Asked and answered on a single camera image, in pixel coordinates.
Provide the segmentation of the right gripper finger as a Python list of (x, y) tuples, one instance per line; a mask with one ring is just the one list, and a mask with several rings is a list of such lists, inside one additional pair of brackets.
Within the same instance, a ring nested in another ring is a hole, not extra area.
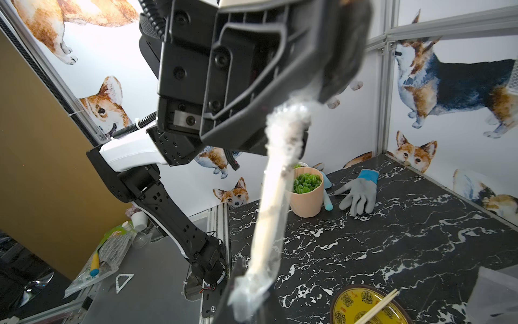
[(223, 296), (214, 315), (213, 323), (247, 323), (248, 320), (241, 316), (240, 302), (237, 301), (237, 278), (244, 276), (247, 270), (246, 260), (239, 258), (232, 268), (230, 278), (223, 292)]

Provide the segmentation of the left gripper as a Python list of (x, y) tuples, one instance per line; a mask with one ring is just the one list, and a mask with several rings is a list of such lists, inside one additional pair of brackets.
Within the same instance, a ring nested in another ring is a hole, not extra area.
[(149, 135), (170, 166), (207, 146), (264, 155), (268, 114), (322, 67), (323, 1), (148, 1), (146, 21), (161, 54)]

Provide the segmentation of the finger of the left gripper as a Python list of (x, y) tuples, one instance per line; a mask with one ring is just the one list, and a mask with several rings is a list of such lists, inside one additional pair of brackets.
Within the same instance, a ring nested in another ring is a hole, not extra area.
[(333, 55), (325, 67), (321, 103), (342, 93), (362, 65), (372, 19), (370, 1), (341, 1), (335, 29)]

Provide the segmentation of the bare wooden chopsticks pair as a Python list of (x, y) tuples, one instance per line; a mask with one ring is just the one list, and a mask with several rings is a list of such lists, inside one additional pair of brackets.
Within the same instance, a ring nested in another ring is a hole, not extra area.
[(398, 297), (400, 291), (398, 289), (393, 290), (389, 294), (386, 295), (376, 306), (370, 309), (367, 313), (365, 313), (356, 324), (366, 324), (369, 320), (371, 320), (375, 315), (377, 315), (381, 310), (383, 310), (386, 306), (388, 306), (396, 297)]

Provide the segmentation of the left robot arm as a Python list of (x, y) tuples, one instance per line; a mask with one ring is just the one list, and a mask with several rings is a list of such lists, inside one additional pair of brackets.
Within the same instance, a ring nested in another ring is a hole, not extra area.
[(295, 100), (325, 103), (360, 69), (369, 1), (141, 1), (141, 52), (157, 75), (157, 111), (88, 152), (106, 187), (147, 212), (194, 275), (223, 280), (222, 245), (173, 202), (159, 166), (207, 146), (265, 155), (267, 118)]

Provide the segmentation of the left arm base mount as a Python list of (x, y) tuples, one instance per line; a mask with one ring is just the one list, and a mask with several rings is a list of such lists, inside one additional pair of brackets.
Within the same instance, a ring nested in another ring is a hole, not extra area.
[(228, 263), (228, 250), (225, 246), (224, 241), (218, 239), (219, 250), (220, 250), (220, 263), (223, 267), (223, 272), (218, 282), (207, 286), (205, 284), (204, 291), (202, 292), (202, 302), (200, 309), (200, 322), (205, 323), (209, 319), (216, 315), (219, 309), (219, 303), (222, 301), (223, 293), (229, 279), (229, 263)]

